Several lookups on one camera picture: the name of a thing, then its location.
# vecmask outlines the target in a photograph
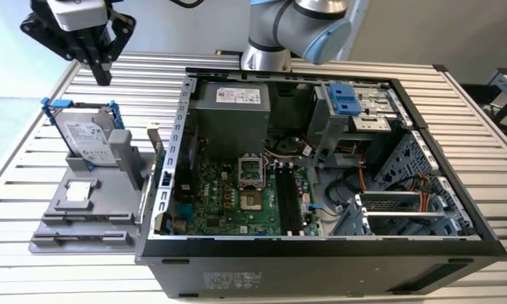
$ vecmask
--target blue plastic latch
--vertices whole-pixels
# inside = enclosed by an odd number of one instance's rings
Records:
[[[90,161],[84,160],[84,163],[86,164],[88,171],[92,171],[93,169],[96,169],[97,166]]]
[[[42,113],[45,113],[47,119],[49,119],[49,123],[50,125],[55,125],[55,120],[54,120],[54,117],[51,116],[51,113],[50,113],[50,108],[49,108],[49,105],[50,105],[50,99],[49,98],[42,98],[41,99],[41,104],[42,104],[42,107],[41,107],[41,110],[42,110]]]
[[[329,84],[328,95],[335,104],[335,113],[340,115],[359,115],[363,111],[355,97],[355,90],[348,84]]]
[[[114,128],[125,129],[124,122],[121,121],[120,107],[118,104],[114,103],[114,100],[110,100],[110,103],[106,105],[112,110],[112,115],[114,117]]]
[[[73,100],[70,99],[55,99],[50,106],[53,108],[69,108],[73,105]]]
[[[324,209],[321,204],[305,203],[305,206],[313,209]]]
[[[278,0],[249,0],[249,5],[258,5],[258,4],[265,4],[270,2],[276,2]]]

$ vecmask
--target label sticker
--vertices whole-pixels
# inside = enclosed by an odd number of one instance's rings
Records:
[[[101,127],[93,122],[65,122],[64,125],[81,157],[94,165],[116,165]]]
[[[257,289],[261,272],[202,272],[206,289]]]
[[[216,93],[216,103],[261,103],[261,91],[258,89],[236,89],[221,87]]]
[[[308,157],[311,152],[312,152],[312,147],[309,147],[309,145],[307,144],[303,150],[303,155]]]

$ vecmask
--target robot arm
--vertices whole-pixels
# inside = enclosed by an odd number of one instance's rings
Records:
[[[316,65],[332,60],[351,34],[345,0],[249,0],[242,70],[290,71],[292,51]]]
[[[30,0],[31,13],[21,31],[65,60],[78,60],[92,69],[100,86],[110,84],[113,62],[133,34],[136,21],[117,13],[121,0]],[[106,24],[114,33],[110,41]]]
[[[92,69],[100,86],[110,84],[110,64],[133,34],[136,21],[117,13],[122,0],[30,0],[31,14],[21,31],[65,60]],[[197,7],[204,0],[185,3]],[[345,0],[249,0],[249,39],[240,67],[244,70],[290,71],[290,52],[315,64],[333,59],[351,32],[344,19]],[[110,41],[106,25],[114,33]]]

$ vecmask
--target cable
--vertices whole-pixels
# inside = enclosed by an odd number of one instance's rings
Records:
[[[323,211],[324,213],[327,213],[329,216],[332,216],[332,217],[336,217],[337,216],[337,214],[333,214],[333,213],[331,213],[331,212],[328,212],[327,210],[324,210],[324,208],[315,208],[315,210],[320,210],[320,211]]]
[[[294,158],[301,154],[274,152],[270,148],[264,147],[264,151],[276,158]]]
[[[415,181],[416,181],[416,179],[413,179],[413,182],[411,183],[411,185],[408,186],[408,188],[405,189],[405,191],[415,190]]]
[[[428,211],[428,203],[429,203],[429,194],[428,194],[428,197],[425,199],[424,212]]]
[[[332,182],[328,183],[328,185],[325,186],[324,188],[324,191],[323,191],[323,195],[324,195],[324,198],[325,200],[335,206],[340,206],[340,205],[345,205],[347,202],[345,201],[336,201],[332,199],[331,197],[331,189],[339,185],[340,183],[344,184],[344,186],[347,187],[347,189],[352,192],[352,193],[359,193],[360,192],[360,189],[357,187],[355,187],[353,185],[349,184],[349,182],[347,181],[347,179],[356,173],[357,171],[355,170],[355,168],[351,168],[351,170],[348,171],[343,171],[341,172],[341,177],[340,178],[336,178]]]
[[[364,176],[363,176],[363,160],[364,160],[364,153],[360,155],[360,160],[359,160],[359,182],[360,182],[360,190],[363,190],[364,192],[365,183],[364,183]]]
[[[317,145],[316,144],[308,144],[313,149],[317,150]],[[349,148],[349,147],[344,147],[344,146],[336,146],[336,149],[339,149],[341,152],[347,152],[347,153],[351,153],[351,154],[355,154],[353,153],[353,149]]]
[[[169,0],[173,4],[181,6],[182,8],[196,8],[204,0],[197,0],[193,3],[184,3],[181,0]]]
[[[423,212],[423,203],[424,199],[423,199],[423,193],[419,192],[419,212]]]
[[[341,194],[340,194],[340,190],[339,190],[340,187],[335,187],[335,188],[336,188],[335,190],[336,190],[336,195],[337,195],[337,197],[344,201],[345,199],[343,198],[343,196],[341,196]]]
[[[395,181],[385,189],[384,191],[392,191],[400,184],[407,182],[409,179],[419,179],[419,180],[425,180],[424,177],[417,177],[416,175],[404,177],[403,179]]]

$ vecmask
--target metal table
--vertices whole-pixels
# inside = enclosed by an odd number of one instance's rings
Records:
[[[72,64],[50,98],[110,99],[121,106],[133,144],[149,150],[144,126],[170,133],[185,67],[237,68],[234,56],[125,53],[113,64],[113,84],[98,87],[90,72]],[[451,75],[427,65],[293,61],[299,73],[389,77],[401,81],[448,161],[507,249],[507,139]],[[0,164],[0,300],[161,301],[165,294],[133,255],[31,255],[27,241],[65,172],[65,144],[38,115]],[[407,303],[507,303],[507,261],[471,274],[425,297],[225,299],[272,303],[388,300]]]

